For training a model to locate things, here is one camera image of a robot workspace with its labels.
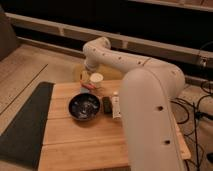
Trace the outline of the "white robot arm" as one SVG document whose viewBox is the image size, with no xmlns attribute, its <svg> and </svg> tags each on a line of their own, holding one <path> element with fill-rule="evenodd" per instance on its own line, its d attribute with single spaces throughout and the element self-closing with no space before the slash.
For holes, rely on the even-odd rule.
<svg viewBox="0 0 213 171">
<path fill-rule="evenodd" d="M 85 67 L 104 64 L 125 74 L 119 105 L 131 171 L 184 171 L 170 101 L 184 88 L 185 77 L 174 64 L 111 49 L 97 38 L 83 46 Z"/>
</svg>

